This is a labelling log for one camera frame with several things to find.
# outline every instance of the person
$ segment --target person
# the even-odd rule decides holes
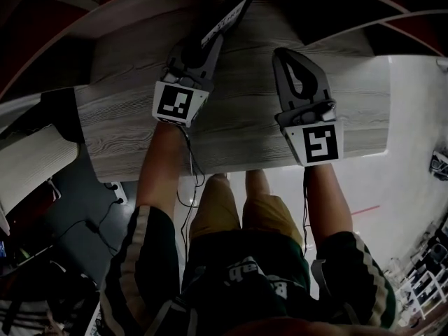
[[[179,283],[174,205],[182,131],[159,123],[141,169],[136,210],[101,291],[112,335],[389,335],[396,301],[330,164],[306,168],[317,248],[309,294],[303,239],[263,171],[246,173],[242,228],[224,174],[206,182]]]

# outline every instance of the forearm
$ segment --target forearm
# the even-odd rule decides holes
[[[318,248],[337,232],[351,232],[353,223],[344,194],[331,164],[309,168],[307,186],[309,223]]]
[[[181,173],[183,136],[166,123],[158,123],[140,172],[136,205],[148,205],[174,217]]]

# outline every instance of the red line on floor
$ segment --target red line on floor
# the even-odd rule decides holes
[[[376,208],[379,208],[379,205],[375,205],[375,206],[371,206],[370,208],[367,208],[367,209],[355,211],[351,215],[354,216],[355,214],[361,214],[361,213],[364,213],[365,211],[373,210]]]

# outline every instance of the person's left arm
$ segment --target person's left arm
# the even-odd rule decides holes
[[[157,125],[140,173],[136,210],[101,288],[103,321],[114,335],[144,335],[179,294],[173,219],[182,146],[177,127]]]

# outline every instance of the light wood table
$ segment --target light wood table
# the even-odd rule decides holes
[[[101,182],[139,177],[155,120],[153,89],[172,47],[187,36],[194,8],[164,13],[105,35],[97,42],[91,84],[76,88],[87,149]],[[272,52],[304,53],[326,73],[344,121],[346,158],[383,152],[389,128],[387,57],[373,57],[362,31],[303,46],[281,10],[254,1],[225,40],[215,90],[188,132],[207,173],[295,164],[274,115],[281,111]],[[185,173],[189,172],[185,152]]]

